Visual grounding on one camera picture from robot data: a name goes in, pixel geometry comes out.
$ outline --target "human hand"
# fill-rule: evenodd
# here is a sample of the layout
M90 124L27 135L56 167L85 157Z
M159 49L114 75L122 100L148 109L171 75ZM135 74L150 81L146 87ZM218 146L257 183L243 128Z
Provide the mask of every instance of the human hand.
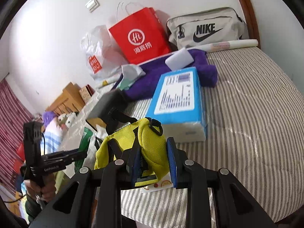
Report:
M43 177L44 179L44 187L40 188L38 184L36 184L32 180L24 180L26 192L30 197L36 200L36 194L40 194L42 192L42 197L46 202L52 200L56 195L56 187L55 187L55 176L53 173Z

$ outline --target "yellow pouch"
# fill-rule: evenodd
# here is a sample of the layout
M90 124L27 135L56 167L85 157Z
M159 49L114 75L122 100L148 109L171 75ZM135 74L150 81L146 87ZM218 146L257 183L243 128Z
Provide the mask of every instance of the yellow pouch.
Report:
M142 177L144 178L145 176L156 175L156 179L138 181L135 183L135 186L146 186L160 181L160 179L162 179L169 172L166 139L162 133L161 135L156 133L157 131L158 133L160 132L158 127L149 126L151 120L149 119L142 118L137 122L131 123L107 136L96 152L96 162L94 168L104 168L109 163L108 142L111 139L116 140L122 152L126 149L132 148L135 140L133 130L138 128L137 136L140 145L140 152L148 164L148 170L142 173Z

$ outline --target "white sponge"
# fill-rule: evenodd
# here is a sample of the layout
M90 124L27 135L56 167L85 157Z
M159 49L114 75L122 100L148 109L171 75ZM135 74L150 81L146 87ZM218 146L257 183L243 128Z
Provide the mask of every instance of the white sponge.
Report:
M179 70L186 67L188 64L194 62L192 55L186 48L182 48L179 51L173 53L165 60L165 64L172 70Z

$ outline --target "nike swoosh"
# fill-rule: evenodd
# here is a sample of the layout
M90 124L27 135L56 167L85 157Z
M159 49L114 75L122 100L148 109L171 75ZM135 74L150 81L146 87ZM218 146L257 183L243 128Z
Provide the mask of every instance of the nike swoosh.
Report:
M202 41L205 40L206 38L210 37L211 35L215 34L216 32L218 32L218 31L220 31L220 30L222 30L222 29L216 30L216 31L214 31L214 32L211 32L211 33L206 34L206 35L204 35L204 36L202 36L202 37L199 37L199 38L198 38L198 37L195 35L195 33L194 33L194 34L193 34L193 41L194 41L195 43L202 42Z

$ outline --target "blue box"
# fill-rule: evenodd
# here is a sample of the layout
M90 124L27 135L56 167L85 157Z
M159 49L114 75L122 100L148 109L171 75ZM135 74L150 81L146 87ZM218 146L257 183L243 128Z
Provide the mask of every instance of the blue box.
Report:
M161 122L166 138L205 141L205 114L196 68L162 74L146 116Z

